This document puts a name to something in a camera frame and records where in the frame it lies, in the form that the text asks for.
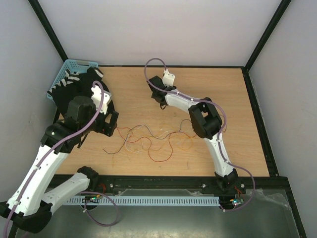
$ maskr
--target black mounting bracket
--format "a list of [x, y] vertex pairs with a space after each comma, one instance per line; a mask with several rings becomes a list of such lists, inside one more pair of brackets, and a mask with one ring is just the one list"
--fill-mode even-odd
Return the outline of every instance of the black mounting bracket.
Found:
[[[29, 216], [24, 216], [22, 212], [19, 214], [13, 213], [11, 220], [15, 226], [24, 231], [38, 233], [43, 230], [51, 220], [51, 206], [51, 203], [47, 204], [41, 201], [40, 208], [36, 213]], [[10, 212], [9, 204], [7, 202], [0, 202], [0, 216], [8, 218]]]
[[[204, 98], [203, 100], [211, 101], [210, 98]], [[216, 135], [222, 124], [219, 113], [214, 105], [209, 103], [197, 103], [188, 109], [190, 120], [192, 121], [194, 132], [200, 138], [212, 139]]]
[[[83, 128], [95, 113], [96, 105], [91, 98], [85, 96], [74, 97], [74, 99], [69, 102], [64, 122], [58, 121], [48, 126], [41, 139], [41, 144], [53, 147], [63, 138]], [[55, 149], [55, 153], [70, 153], [75, 145], [80, 147], [84, 143], [87, 134], [91, 131], [112, 136], [117, 127], [118, 116], [119, 113], [114, 110], [107, 114], [99, 113], [89, 128], [58, 146]], [[106, 122], [107, 117], [111, 117], [109, 122]]]
[[[155, 85], [156, 87], [158, 87], [160, 89], [163, 89], [165, 91], [171, 91], [173, 89], [176, 89], [175, 86], [173, 86], [173, 87], [165, 86], [163, 84], [162, 79], [160, 77], [158, 77], [158, 76], [154, 76], [153, 78], [149, 79], [149, 81], [153, 85]], [[167, 106], [167, 102], [165, 100], [165, 96], [166, 96], [167, 93], [162, 92], [162, 91], [152, 87], [152, 85], [150, 85], [150, 84], [148, 84], [148, 85], [149, 85], [149, 87], [150, 87], [150, 89], [152, 91], [152, 96], [151, 97], [154, 98], [155, 101], [157, 101], [159, 103], [161, 109], [165, 109], [165, 108], [162, 108], [162, 106]]]

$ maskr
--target white plastic part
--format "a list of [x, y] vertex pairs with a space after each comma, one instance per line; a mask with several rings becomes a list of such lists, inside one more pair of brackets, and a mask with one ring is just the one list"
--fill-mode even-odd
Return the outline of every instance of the white plastic part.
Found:
[[39, 148], [39, 152], [36, 156], [36, 159], [31, 166], [28, 174], [24, 178], [22, 184], [18, 188], [18, 190], [14, 193], [14, 195], [8, 200], [9, 209], [12, 209], [16, 199], [21, 192], [23, 185], [25, 184], [26, 180], [32, 173], [34, 169], [37, 169], [36, 173], [34, 174], [31, 182], [27, 186], [23, 196], [15, 210], [15, 213], [23, 212], [24, 216], [32, 215], [36, 213], [40, 207], [40, 203], [42, 200], [42, 196], [48, 187], [50, 181], [52, 180], [56, 170], [60, 166], [60, 164], [66, 159], [69, 154], [66, 153], [58, 153], [54, 154], [51, 152], [46, 159], [41, 164], [40, 168], [37, 168], [36, 165], [40, 161], [40, 159], [50, 150], [49, 146], [41, 146]]
[[89, 186], [90, 179], [82, 173], [75, 173], [69, 180], [62, 183], [60, 186], [45, 193], [42, 200], [46, 203], [51, 203], [51, 212], [54, 212], [71, 197], [81, 191], [84, 191]]
[[[91, 91], [93, 92], [91, 99], [94, 101], [96, 108], [98, 108], [100, 105], [100, 101], [101, 101], [101, 89], [98, 86], [95, 86], [95, 87], [91, 88]], [[100, 110], [100, 113], [103, 113], [103, 114], [107, 113], [108, 103], [110, 101], [111, 101], [111, 94], [107, 91], [104, 91], [104, 102], [103, 102], [103, 106]]]
[[[199, 103], [199, 102], [194, 102], [194, 98], [191, 98], [189, 100], [189, 99], [185, 99], [185, 98], [179, 96], [178, 93], [180, 93], [180, 92], [177, 89], [171, 90], [171, 92], [176, 92], [176, 94], [171, 94], [171, 93], [166, 94], [165, 100], [166, 100], [167, 104], [169, 106], [177, 107], [186, 113], [188, 113], [188, 109], [192, 105]], [[223, 155], [225, 156], [227, 161], [230, 162], [227, 151], [224, 147], [224, 143], [222, 140], [222, 133], [220, 134], [219, 139], [220, 139]], [[213, 163], [214, 163], [215, 172], [222, 177], [230, 174], [233, 170], [233, 167], [231, 165], [227, 164], [223, 160], [223, 158], [220, 154], [220, 151], [219, 151], [219, 145], [217, 142], [217, 135], [214, 135], [211, 140], [204, 138], [204, 141], [206, 142], [206, 144], [209, 148], [209, 151], [211, 153]]]
[[[230, 162], [227, 151], [224, 147], [222, 133], [219, 136], [219, 140], [220, 140], [222, 153], [223, 153], [224, 157], [226, 158], [227, 162]], [[220, 150], [219, 150], [217, 135], [214, 135], [211, 140], [209, 140], [208, 138], [204, 138], [204, 141], [206, 142], [208, 149], [209, 149], [209, 152], [211, 153], [213, 163], [214, 163], [215, 172], [218, 175], [220, 175], [221, 177], [224, 177], [225, 175], [230, 174], [233, 170], [233, 167], [231, 165], [227, 164], [223, 160], [223, 158], [220, 154]]]
[[[171, 92], [180, 93], [177, 89], [171, 90]], [[165, 95], [165, 100], [169, 106], [177, 107], [186, 113], [188, 113], [188, 109], [192, 105], [196, 105], [198, 103], [198, 102], [185, 99], [177, 94], [172, 94], [172, 93], [167, 93]]]
[[173, 86], [175, 75], [168, 72], [168, 69], [164, 70], [163, 84], [165, 86]]

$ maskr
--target black plastic part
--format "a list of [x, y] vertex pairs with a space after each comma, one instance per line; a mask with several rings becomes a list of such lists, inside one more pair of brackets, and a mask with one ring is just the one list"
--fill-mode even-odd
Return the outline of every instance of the black plastic part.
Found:
[[[55, 188], [71, 178], [72, 175], [54, 175], [49, 187]], [[306, 237], [301, 218], [299, 216], [292, 189], [289, 185], [287, 177], [254, 177], [256, 189], [283, 189], [285, 190], [292, 208], [298, 231], [302, 238]], [[214, 196], [226, 197], [226, 199], [237, 194], [234, 189], [222, 191], [217, 185], [216, 177], [169, 177], [169, 176], [105, 176], [99, 175], [99, 183], [103, 183], [107, 187], [107, 193], [118, 194], [127, 189], [161, 189], [175, 190], [182, 189], [190, 192], [199, 191], [203, 194], [212, 194]], [[253, 184], [250, 177], [239, 177], [239, 183], [243, 183], [237, 187], [245, 193], [245, 189], [252, 189]]]
[[[0, 203], [0, 215], [4, 218], [8, 218], [11, 211], [8, 206], [9, 204], [7, 204], [7, 202]], [[51, 206], [51, 203], [47, 204], [41, 201], [40, 208], [36, 213], [30, 216], [24, 216], [23, 213], [14, 213], [11, 220], [13, 221], [13, 224], [21, 230], [38, 233], [43, 230], [51, 220]]]
[[56, 109], [56, 113], [55, 113], [55, 115], [54, 115], [54, 119], [53, 119], [52, 124], [54, 124], [55, 122], [57, 122], [57, 121], [58, 121], [58, 119], [59, 119], [59, 115], [60, 115], [60, 112], [59, 112], [59, 110], [58, 110], [58, 109]]
[[250, 56], [250, 58], [249, 58], [249, 60], [248, 60], [248, 62], [246, 64], [246, 66], [245, 66], [246, 71], [249, 71], [251, 69], [252, 65], [254, 64], [256, 59], [258, 58], [261, 50], [263, 49], [264, 45], [266, 44], [267, 40], [271, 36], [271, 34], [274, 31], [276, 25], [280, 21], [282, 15], [286, 11], [286, 9], [287, 9], [287, 7], [288, 7], [288, 5], [290, 3], [291, 3], [291, 0], [282, 0], [281, 3], [279, 4], [279, 6], [276, 9], [271, 21], [267, 25], [263, 35], [261, 36], [257, 46], [253, 50], [253, 52], [252, 52], [252, 54], [251, 54], [251, 56]]
[[159, 107], [160, 107], [162, 110], [164, 110], [164, 109], [167, 107], [167, 105], [165, 105], [165, 106], [163, 107], [163, 106], [160, 104]]
[[87, 178], [90, 179], [88, 189], [94, 191], [97, 188], [99, 174], [96, 171], [94, 171], [91, 167], [84, 166], [78, 169], [77, 172], [86, 175]]
[[217, 184], [222, 191], [228, 191], [233, 188], [238, 180], [238, 173], [236, 169], [233, 169], [232, 172], [224, 177], [214, 173], [217, 178]]
[[262, 145], [262, 149], [263, 149], [263, 153], [264, 153], [264, 157], [265, 157], [265, 161], [267, 165], [267, 170], [271, 177], [275, 177], [275, 176], [278, 176], [279, 173], [277, 170], [277, 166], [273, 156], [271, 145], [268, 140], [268, 136], [266, 133], [262, 114], [258, 105], [258, 101], [254, 92], [254, 88], [252, 86], [249, 73], [245, 69], [242, 69], [242, 73], [243, 73], [244, 82], [246, 84], [246, 88], [248, 91], [253, 116], [257, 125], [257, 129], [258, 129], [258, 133], [259, 133], [259, 137], [260, 137], [260, 141], [261, 141], [261, 145]]
[[[203, 100], [211, 101], [210, 98], [204, 98]], [[190, 120], [192, 121], [194, 132], [200, 138], [212, 139], [216, 135], [222, 124], [219, 113], [214, 105], [209, 103], [197, 103], [188, 109]]]
[[[111, 117], [109, 123], [106, 122], [106, 118]], [[97, 133], [102, 133], [106, 136], [112, 136], [114, 130], [117, 128], [117, 120], [119, 117], [119, 113], [116, 111], [112, 111], [109, 114], [99, 113], [96, 119], [96, 127], [94, 129]]]
[[[96, 105], [93, 100], [84, 96], [77, 96], [69, 102], [64, 122], [58, 121], [50, 125], [41, 139], [42, 145], [53, 147], [60, 140], [82, 129], [96, 113]], [[112, 111], [108, 114], [99, 113], [96, 120], [83, 133], [67, 140], [55, 149], [55, 153], [70, 153], [75, 145], [82, 146], [86, 135], [92, 130], [98, 133], [112, 136], [117, 127], [119, 113]]]
[[[62, 122], [54, 123], [46, 129], [45, 134], [41, 139], [41, 144], [52, 148], [61, 139], [73, 134], [74, 132], [76, 131], [68, 129], [68, 127]], [[74, 146], [81, 142], [81, 137], [87, 133], [77, 135], [72, 139], [62, 143], [55, 149], [55, 153], [70, 153]]]
[[63, 61], [67, 60], [68, 57], [67, 57], [63, 47], [61, 46], [61, 43], [59, 42], [57, 35], [55, 34], [49, 20], [47, 19], [41, 5], [39, 4], [39, 1], [38, 0], [29, 0], [29, 3], [32, 6], [36, 15], [38, 16], [41, 24], [43, 25], [46, 33], [48, 34], [49, 38], [51, 39], [51, 41], [53, 43], [53, 45], [55, 46], [59, 56], [61, 57], [61, 59]]
[[76, 123], [83, 125], [94, 116], [95, 112], [96, 105], [91, 98], [77, 96], [69, 102], [65, 120], [70, 118]]
[[[155, 85], [156, 87], [160, 88], [160, 89], [163, 89], [163, 90], [166, 90], [166, 91], [171, 91], [173, 89], [176, 89], [176, 87], [166, 87], [164, 84], [163, 84], [163, 81], [160, 77], [158, 76], [154, 76], [153, 78], [149, 79], [149, 81]], [[167, 102], [165, 100], [165, 96], [167, 93], [165, 92], [162, 92], [160, 90], [157, 90], [156, 88], [152, 87], [150, 84], [148, 84], [151, 91], [152, 91], [152, 98], [155, 99], [155, 101], [157, 101], [160, 105], [160, 108], [162, 109], [162, 106], [167, 106]]]

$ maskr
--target robotic arm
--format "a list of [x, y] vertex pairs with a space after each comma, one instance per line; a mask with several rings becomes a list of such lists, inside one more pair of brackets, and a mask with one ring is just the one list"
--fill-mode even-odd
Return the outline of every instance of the robotic arm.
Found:
[[[154, 98], [162, 106], [174, 106], [189, 113], [194, 132], [202, 138], [211, 153], [214, 162], [215, 175], [218, 178], [217, 184], [222, 190], [229, 190], [237, 181], [238, 174], [235, 168], [229, 165], [228, 154], [225, 150], [222, 133], [219, 135], [221, 150], [227, 159], [224, 161], [219, 150], [217, 134], [220, 131], [222, 120], [214, 105], [209, 103], [195, 102], [180, 96], [180, 92], [173, 86], [175, 76], [168, 70], [164, 71], [163, 79], [155, 76], [149, 81], [156, 87], [168, 92], [162, 92], [149, 84]], [[205, 101], [211, 101], [210, 98], [204, 98]]]
[[[107, 112], [107, 106], [111, 101], [109, 92], [104, 91], [101, 111], [91, 126], [83, 133], [59, 145], [54, 152], [45, 158], [40, 167], [37, 166], [39, 160], [55, 144], [82, 129], [93, 118], [96, 107], [101, 102], [101, 89], [96, 86], [91, 90], [93, 91], [91, 98], [77, 96], [70, 101], [64, 122], [59, 121], [47, 127], [36, 159], [21, 186], [7, 202], [0, 203], [0, 215], [5, 218], [9, 216], [16, 205], [11, 220], [20, 229], [32, 233], [40, 232], [50, 221], [52, 214], [68, 199], [88, 188], [91, 190], [96, 188], [98, 173], [91, 168], [82, 167], [69, 180], [45, 193], [58, 167], [67, 158], [74, 146], [78, 145], [80, 148], [90, 131], [112, 136], [116, 128], [118, 113], [116, 111]], [[107, 123], [105, 119], [109, 114], [111, 114], [111, 119]], [[26, 187], [23, 196], [17, 202], [22, 187], [27, 183], [34, 170], [37, 170], [36, 173]]]

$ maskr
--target grey floor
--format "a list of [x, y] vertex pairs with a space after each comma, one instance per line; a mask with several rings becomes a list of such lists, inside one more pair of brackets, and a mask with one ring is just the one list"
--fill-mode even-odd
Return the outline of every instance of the grey floor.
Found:
[[[28, 237], [298, 238], [291, 210], [271, 198], [257, 197], [232, 213], [222, 213], [218, 207], [121, 206], [120, 222], [110, 228], [97, 226], [80, 206], [63, 206], [44, 230]], [[115, 218], [110, 206], [97, 207], [92, 214], [102, 223]]]

